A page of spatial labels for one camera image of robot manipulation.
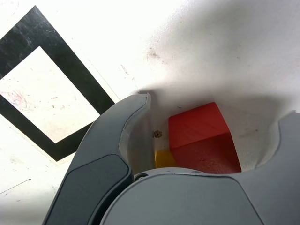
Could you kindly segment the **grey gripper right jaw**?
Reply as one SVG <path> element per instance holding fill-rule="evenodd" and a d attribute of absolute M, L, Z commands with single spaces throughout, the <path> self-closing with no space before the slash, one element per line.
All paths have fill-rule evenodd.
<path fill-rule="evenodd" d="M 300 222 L 300 115 L 278 123 L 276 153 L 241 173 L 155 172 L 125 189 L 103 225 L 297 225 Z"/>

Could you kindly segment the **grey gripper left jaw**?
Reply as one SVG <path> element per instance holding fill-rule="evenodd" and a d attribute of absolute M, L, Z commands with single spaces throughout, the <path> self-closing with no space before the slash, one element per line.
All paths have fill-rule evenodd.
<path fill-rule="evenodd" d="M 150 94 L 131 95 L 101 114 L 82 139 L 45 225 L 98 225 L 136 174 L 155 167 Z"/>

